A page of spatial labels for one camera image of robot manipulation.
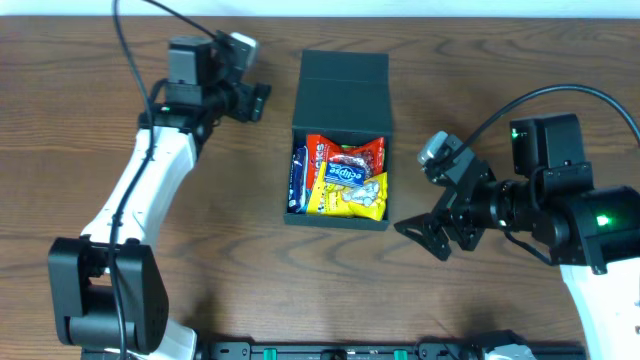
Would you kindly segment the blue Oreo cookie pack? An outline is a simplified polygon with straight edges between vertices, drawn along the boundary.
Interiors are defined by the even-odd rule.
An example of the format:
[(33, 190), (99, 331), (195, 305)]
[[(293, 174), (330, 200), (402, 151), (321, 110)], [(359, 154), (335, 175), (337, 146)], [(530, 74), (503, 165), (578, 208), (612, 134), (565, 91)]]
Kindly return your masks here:
[(289, 181), (288, 211), (292, 213), (300, 212), (304, 207), (304, 196), (306, 195), (305, 175), (294, 171)]

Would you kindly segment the red Hacks candy bag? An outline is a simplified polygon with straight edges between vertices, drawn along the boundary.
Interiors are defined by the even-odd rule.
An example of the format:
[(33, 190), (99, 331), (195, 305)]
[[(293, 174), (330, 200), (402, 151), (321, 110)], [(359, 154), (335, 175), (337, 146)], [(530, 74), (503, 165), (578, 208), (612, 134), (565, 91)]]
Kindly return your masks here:
[(385, 139), (383, 137), (376, 138), (361, 146), (342, 146), (322, 135), (309, 134), (306, 137), (306, 147), (308, 150), (306, 178), (308, 190), (312, 189), (323, 162), (361, 167), (366, 172), (366, 178), (379, 175), (384, 170)]

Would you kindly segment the dark green box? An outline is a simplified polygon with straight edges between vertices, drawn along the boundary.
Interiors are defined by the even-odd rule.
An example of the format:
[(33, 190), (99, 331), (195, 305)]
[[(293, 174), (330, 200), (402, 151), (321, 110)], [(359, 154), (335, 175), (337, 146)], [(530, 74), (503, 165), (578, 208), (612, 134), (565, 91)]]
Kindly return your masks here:
[(309, 134), (322, 135), (342, 146), (361, 146), (383, 137), (383, 172), (388, 173), (388, 198), (381, 221), (311, 215), (306, 213), (306, 208), (312, 189), (306, 187), (306, 206), (302, 212), (289, 212), (287, 200), (286, 224), (378, 231), (387, 228), (392, 137), (388, 77), (389, 58), (385, 54), (304, 51), (292, 122), (290, 171), (293, 153), (298, 147), (306, 146)]

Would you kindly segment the yellow Hacks candy bag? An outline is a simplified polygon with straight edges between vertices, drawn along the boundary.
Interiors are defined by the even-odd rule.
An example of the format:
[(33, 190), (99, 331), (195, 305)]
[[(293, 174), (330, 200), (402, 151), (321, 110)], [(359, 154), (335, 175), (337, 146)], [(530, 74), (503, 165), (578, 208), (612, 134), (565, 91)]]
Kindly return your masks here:
[(329, 163), (320, 166), (306, 213), (332, 217), (361, 217), (381, 221), (386, 212), (388, 173), (364, 181), (362, 186), (346, 187), (329, 182)]

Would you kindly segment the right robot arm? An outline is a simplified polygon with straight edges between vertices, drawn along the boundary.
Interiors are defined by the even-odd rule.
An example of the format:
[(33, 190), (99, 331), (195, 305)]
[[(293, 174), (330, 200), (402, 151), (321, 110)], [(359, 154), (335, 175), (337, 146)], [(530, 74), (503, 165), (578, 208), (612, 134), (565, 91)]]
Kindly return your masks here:
[(510, 123), (518, 180), (498, 180), (489, 164), (444, 131), (421, 150), (426, 177), (444, 192), (433, 209), (395, 229), (441, 261), (452, 243), (472, 251), (487, 229), (511, 239), (527, 232), (558, 267), (579, 313), (593, 359), (639, 356), (639, 193), (598, 189), (581, 127), (570, 113)]

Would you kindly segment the purple Dairy Milk chocolate bar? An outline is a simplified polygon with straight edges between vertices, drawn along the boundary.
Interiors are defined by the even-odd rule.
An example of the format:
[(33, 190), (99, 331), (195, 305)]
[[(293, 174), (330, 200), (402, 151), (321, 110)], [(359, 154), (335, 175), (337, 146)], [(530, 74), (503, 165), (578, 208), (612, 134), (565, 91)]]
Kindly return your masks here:
[[(307, 165), (308, 165), (307, 156), (308, 156), (307, 147), (306, 146), (298, 147), (293, 153), (292, 162), (291, 162), (291, 171), (290, 171), (290, 177), (294, 171), (303, 173), (305, 175), (305, 180), (304, 180), (305, 185), (307, 180)], [(304, 196), (303, 200), (304, 200), (304, 207), (301, 209), (300, 212), (302, 212), (306, 206), (306, 195)]]

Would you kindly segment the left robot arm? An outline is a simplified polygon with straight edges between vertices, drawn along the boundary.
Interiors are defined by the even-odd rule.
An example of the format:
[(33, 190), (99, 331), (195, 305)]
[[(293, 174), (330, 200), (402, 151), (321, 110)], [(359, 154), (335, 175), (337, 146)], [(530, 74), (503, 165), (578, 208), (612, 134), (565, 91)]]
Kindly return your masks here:
[(256, 40), (218, 32), (178, 36), (169, 73), (146, 96), (132, 155), (95, 218), (76, 238), (57, 238), (48, 273), (59, 341), (87, 359), (193, 359), (195, 330), (169, 316), (154, 257), (160, 228), (218, 121), (256, 122), (271, 88), (243, 76)]

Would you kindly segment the blue Eclipse mint pack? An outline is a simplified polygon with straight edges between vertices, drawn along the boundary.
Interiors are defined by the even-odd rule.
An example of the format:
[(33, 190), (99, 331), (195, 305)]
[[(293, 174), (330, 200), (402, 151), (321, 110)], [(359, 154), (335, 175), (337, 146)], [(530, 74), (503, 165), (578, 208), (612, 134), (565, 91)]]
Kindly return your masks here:
[(357, 166), (328, 162), (326, 165), (324, 180), (330, 184), (344, 187), (360, 187), (366, 180), (366, 171)]

